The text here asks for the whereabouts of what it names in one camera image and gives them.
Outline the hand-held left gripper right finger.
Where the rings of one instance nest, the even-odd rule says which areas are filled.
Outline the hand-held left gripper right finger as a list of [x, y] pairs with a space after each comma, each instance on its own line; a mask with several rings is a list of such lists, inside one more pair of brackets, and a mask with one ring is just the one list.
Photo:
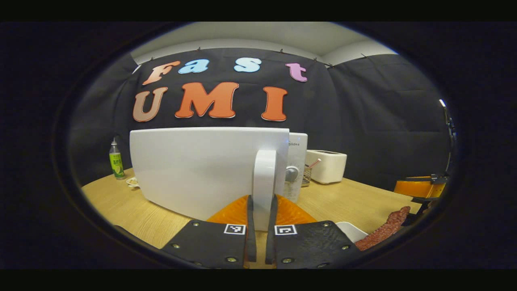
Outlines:
[[271, 203], [265, 263], [277, 269], [340, 269], [362, 255], [332, 221], [308, 221], [296, 204], [275, 195]]

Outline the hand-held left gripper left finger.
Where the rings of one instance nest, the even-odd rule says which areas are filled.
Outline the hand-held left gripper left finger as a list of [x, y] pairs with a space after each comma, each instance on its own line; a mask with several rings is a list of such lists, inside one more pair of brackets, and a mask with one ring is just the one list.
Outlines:
[[252, 197], [236, 199], [207, 221], [188, 221], [161, 251], [203, 268], [248, 268], [257, 253]]

